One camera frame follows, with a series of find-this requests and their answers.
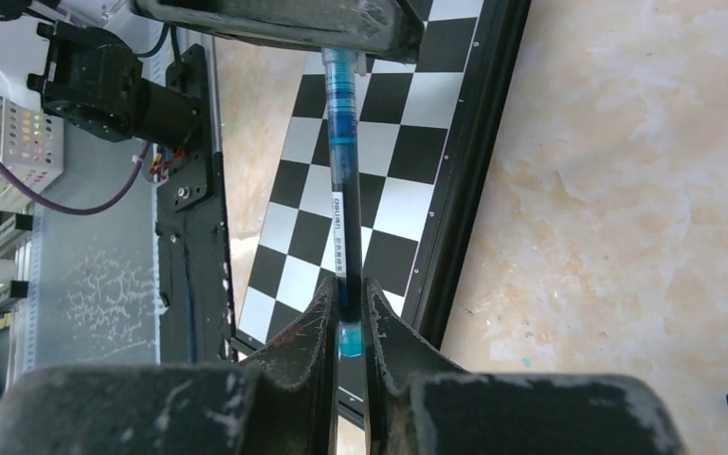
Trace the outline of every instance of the gray panel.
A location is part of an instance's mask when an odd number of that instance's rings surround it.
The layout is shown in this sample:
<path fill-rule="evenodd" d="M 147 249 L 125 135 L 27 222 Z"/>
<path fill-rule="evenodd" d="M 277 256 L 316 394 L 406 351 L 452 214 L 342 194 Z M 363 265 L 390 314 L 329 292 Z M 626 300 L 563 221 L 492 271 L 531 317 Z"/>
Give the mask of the gray panel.
<path fill-rule="evenodd" d="M 111 144 L 67 128 L 65 172 L 44 192 L 71 207 L 109 199 L 140 142 Z M 23 368 L 70 363 L 154 363 L 153 188 L 139 178 L 115 207 L 77 217 L 37 209 Z"/>

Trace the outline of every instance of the checkerboard pattern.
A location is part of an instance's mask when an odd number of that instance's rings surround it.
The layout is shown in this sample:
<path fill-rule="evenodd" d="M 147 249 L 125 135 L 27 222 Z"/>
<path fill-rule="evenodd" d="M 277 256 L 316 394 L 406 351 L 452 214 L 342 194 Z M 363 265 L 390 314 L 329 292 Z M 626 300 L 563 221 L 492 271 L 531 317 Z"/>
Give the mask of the checkerboard pattern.
<path fill-rule="evenodd" d="M 418 63 L 369 61 L 355 90 L 364 276 L 380 281 L 397 314 L 418 304 L 407 289 L 421 266 L 415 258 L 483 0 L 409 2 L 427 25 Z M 334 276 L 326 119 L 317 53 L 302 76 L 252 266 L 238 327 L 244 342 L 266 343 Z"/>

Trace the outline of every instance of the beige marble surface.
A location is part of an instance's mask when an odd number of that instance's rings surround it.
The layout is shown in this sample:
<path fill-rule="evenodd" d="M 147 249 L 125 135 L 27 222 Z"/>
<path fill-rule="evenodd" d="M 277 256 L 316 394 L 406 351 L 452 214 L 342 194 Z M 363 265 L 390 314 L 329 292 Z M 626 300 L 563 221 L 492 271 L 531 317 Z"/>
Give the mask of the beige marble surface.
<path fill-rule="evenodd" d="M 242 302 L 304 56 L 219 47 Z M 443 351 L 638 376 L 728 453 L 728 0 L 533 2 Z"/>

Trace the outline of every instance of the white label on pen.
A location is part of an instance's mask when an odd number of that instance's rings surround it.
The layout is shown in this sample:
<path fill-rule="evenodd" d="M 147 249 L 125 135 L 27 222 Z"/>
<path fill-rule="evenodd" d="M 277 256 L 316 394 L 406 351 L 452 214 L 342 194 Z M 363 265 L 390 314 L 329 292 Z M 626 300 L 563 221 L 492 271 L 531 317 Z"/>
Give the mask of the white label on pen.
<path fill-rule="evenodd" d="M 337 277 L 347 278 L 347 254 L 344 249 L 344 204 L 341 191 L 331 192 L 334 199 L 334 264 Z"/>

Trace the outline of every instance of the white basket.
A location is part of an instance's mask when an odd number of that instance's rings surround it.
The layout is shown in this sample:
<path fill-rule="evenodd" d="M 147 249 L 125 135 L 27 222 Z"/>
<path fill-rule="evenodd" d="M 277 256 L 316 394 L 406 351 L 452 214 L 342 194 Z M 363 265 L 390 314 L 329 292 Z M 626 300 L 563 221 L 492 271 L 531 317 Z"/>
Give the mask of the white basket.
<path fill-rule="evenodd" d="M 43 191 L 63 173 L 61 118 L 28 111 L 0 97 L 0 158 L 35 192 Z M 0 210 L 20 211 L 29 198 L 0 175 Z"/>

